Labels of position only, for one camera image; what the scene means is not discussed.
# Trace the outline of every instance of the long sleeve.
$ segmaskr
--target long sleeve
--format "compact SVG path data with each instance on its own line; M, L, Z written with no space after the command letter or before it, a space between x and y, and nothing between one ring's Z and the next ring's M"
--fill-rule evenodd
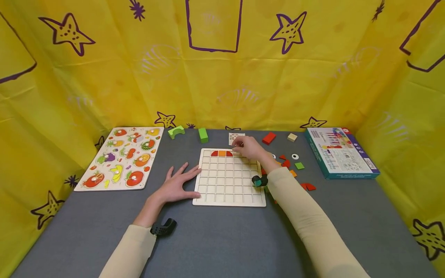
M291 221L322 278L368 278L331 220L286 167L267 175L268 188Z
M151 255L156 237L150 228L128 226L99 278L138 278Z

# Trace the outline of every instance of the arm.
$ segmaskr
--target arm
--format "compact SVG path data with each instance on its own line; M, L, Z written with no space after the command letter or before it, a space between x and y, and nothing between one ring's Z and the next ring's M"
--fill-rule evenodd
M137 278L151 256L156 236L150 233L159 212L166 202L187 198L199 198L198 192L187 192L182 189L185 181L194 178L201 170L198 166L183 173L188 164L184 164L173 176L173 167L167 173L166 181L153 195L148 197L139 215L128 227L118 246L108 259L100 278Z
M243 141L244 147L235 147L234 151L257 159L268 173L268 188L304 243L318 275L323 278L368 278L317 202L286 167L277 165L273 157L252 139L240 138L239 142ZM252 151L244 149L250 146L255 148Z

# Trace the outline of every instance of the human hand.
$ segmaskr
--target human hand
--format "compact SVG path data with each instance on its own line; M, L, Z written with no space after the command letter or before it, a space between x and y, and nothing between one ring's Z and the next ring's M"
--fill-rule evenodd
M190 169L188 172L183 173L188 166L188 162L179 168L179 170L173 174L174 167L170 167L167 172L166 180L164 184L154 193L163 203L175 202L184 199L199 198L201 194L194 191L185 191L182 186L184 182L191 180L201 172L199 165Z
M259 161L265 155L268 155L268 152L252 136L238 136L233 140L232 146L236 146L232 148L234 152L238 152L249 159Z
M272 154L266 151L252 136L238 136L233 140L232 145L236 146L232 148L234 152L257 160L268 174L280 167Z

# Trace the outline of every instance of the toy box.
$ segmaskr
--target toy box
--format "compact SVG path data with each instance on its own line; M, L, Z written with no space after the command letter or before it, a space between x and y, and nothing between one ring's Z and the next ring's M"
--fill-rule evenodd
M346 128L308 128L304 135L326 179L373 179L380 171Z

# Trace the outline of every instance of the yellow curtain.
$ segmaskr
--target yellow curtain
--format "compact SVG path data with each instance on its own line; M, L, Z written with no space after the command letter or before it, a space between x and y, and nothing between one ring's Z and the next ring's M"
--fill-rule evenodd
M63 205L100 136L115 126L153 125L348 127L445 275L444 6L1 1L0 233L7 240L0 277Z

